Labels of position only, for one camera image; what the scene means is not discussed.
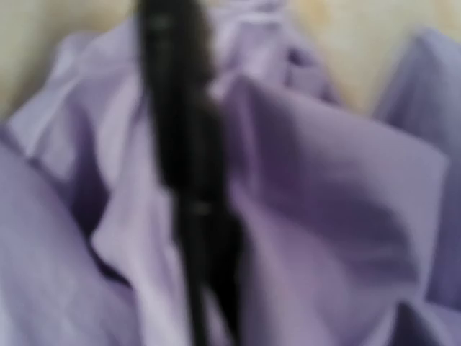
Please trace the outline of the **lilac folding umbrella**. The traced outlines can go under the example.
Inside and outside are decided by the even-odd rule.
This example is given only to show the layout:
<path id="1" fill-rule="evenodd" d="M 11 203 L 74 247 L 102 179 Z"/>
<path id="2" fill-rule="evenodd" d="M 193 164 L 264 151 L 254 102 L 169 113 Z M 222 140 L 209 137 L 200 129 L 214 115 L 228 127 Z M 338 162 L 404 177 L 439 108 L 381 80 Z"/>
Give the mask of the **lilac folding umbrella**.
<path id="1" fill-rule="evenodd" d="M 1 125 L 3 345 L 458 345 L 460 45 L 349 113 L 281 1 L 143 1 Z"/>

